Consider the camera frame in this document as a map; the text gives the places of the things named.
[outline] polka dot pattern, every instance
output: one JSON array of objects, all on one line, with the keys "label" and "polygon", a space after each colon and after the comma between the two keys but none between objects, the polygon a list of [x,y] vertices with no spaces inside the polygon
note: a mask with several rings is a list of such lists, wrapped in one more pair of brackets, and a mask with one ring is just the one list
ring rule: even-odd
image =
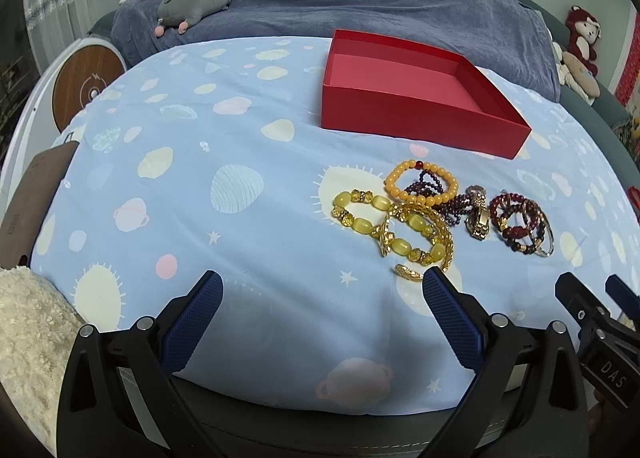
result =
[{"label": "polka dot pattern", "polygon": [[[505,188],[545,210],[555,236],[549,258],[514,253],[494,229],[484,242],[463,225],[452,229],[447,276],[487,310],[527,326],[570,323],[554,297],[565,272],[612,310],[607,276],[638,289],[638,222],[604,156],[559,104],[484,70],[533,132],[513,160],[324,129],[330,45],[308,37],[185,44],[127,71],[58,141],[71,135],[79,147],[32,266],[108,329],[158,313],[204,269],[215,269],[225,285],[216,330],[201,341],[185,378],[242,391],[251,402],[273,397],[286,409],[368,406],[362,412],[378,415],[449,408],[470,378],[434,330],[420,284],[393,274],[406,258],[380,258],[374,241],[332,218],[342,191],[385,194],[394,162],[442,165],[460,191],[482,185],[491,199]],[[405,172],[399,185],[418,175]],[[350,210],[374,225],[383,217],[364,204]],[[430,246],[406,225],[395,223],[394,231],[412,247]],[[402,352],[380,337],[388,326]],[[272,372],[284,368],[287,374]],[[244,380],[247,370],[260,370],[261,380]],[[350,396],[363,383],[372,393]]]}]

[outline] round speaker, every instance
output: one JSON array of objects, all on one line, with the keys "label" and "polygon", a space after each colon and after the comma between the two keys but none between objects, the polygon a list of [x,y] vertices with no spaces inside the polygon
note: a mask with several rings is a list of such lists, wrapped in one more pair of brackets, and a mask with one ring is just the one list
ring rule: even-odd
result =
[{"label": "round speaker", "polygon": [[102,45],[88,45],[65,61],[53,88],[52,111],[59,131],[119,76],[124,67],[116,53]]}]

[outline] red stuffed animal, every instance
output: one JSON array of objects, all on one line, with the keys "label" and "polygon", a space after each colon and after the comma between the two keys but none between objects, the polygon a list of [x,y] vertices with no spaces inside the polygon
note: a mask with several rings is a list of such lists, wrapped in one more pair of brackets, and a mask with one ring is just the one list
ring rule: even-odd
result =
[{"label": "red stuffed animal", "polygon": [[595,61],[598,58],[593,45],[602,35],[600,24],[594,16],[577,5],[571,7],[571,12],[569,12],[565,24],[571,31],[567,50],[581,60],[587,70],[593,74],[593,77],[596,77],[598,67],[591,61]]}]

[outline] red box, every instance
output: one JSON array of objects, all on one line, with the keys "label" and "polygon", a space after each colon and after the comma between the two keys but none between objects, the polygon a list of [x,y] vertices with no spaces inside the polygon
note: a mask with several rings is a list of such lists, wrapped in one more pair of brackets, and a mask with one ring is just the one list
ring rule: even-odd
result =
[{"label": "red box", "polygon": [[513,159],[531,128],[464,56],[338,29],[322,82],[322,128],[430,141]]}]

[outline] blue bedsheet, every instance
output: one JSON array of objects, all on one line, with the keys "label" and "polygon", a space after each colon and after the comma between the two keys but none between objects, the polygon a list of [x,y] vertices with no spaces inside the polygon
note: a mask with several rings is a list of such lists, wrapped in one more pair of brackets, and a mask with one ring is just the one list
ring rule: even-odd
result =
[{"label": "blue bedsheet", "polygon": [[[554,298],[561,273],[574,272],[608,306],[612,273],[638,292],[638,223],[606,159],[560,105],[486,71],[533,130],[513,161],[322,130],[329,45],[222,40],[126,72],[60,137],[72,132],[80,146],[32,268],[102,331],[158,314],[213,269],[224,299],[182,377],[270,406],[372,414],[450,408],[472,377],[420,284],[392,273],[406,259],[381,258],[373,239],[331,218],[340,191],[384,194],[399,161],[434,162],[462,189],[481,184],[493,197],[507,188],[546,211],[556,236],[546,259],[513,253],[494,233],[479,242],[463,225],[452,229],[449,278],[487,311],[524,326],[562,319],[575,334]],[[394,230],[428,247],[406,225]]]},{"label": "blue bedsheet", "polygon": [[245,36],[377,32],[453,50],[557,102],[560,85],[546,27],[517,0],[232,0],[183,36],[156,38],[162,0],[128,0],[112,39],[130,65],[181,44]]}]

